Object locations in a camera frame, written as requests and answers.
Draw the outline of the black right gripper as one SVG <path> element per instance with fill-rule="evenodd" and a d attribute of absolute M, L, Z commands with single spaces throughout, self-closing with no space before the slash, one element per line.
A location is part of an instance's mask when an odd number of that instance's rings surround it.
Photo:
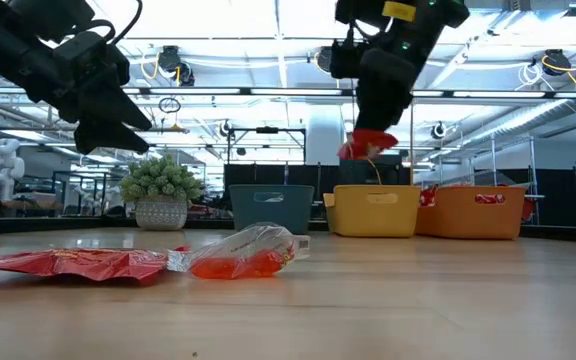
<path fill-rule="evenodd" d="M 363 23 L 365 39 L 359 60 L 356 129 L 385 132 L 397 125 L 412 101 L 412 89 L 446 23 L 443 19 L 392 19 L 374 34 Z"/>

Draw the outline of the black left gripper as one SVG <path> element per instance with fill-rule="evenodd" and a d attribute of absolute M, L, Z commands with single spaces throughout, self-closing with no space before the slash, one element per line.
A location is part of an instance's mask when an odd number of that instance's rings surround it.
<path fill-rule="evenodd" d="M 0 27 L 0 75 L 23 88 L 32 101 L 57 108 L 64 120 L 79 121 L 74 131 L 79 153 L 97 148 L 146 152 L 149 144 L 126 125 L 149 130 L 150 120 L 116 77 L 88 81 L 87 61 L 86 31 L 51 49 L 28 27 Z"/>

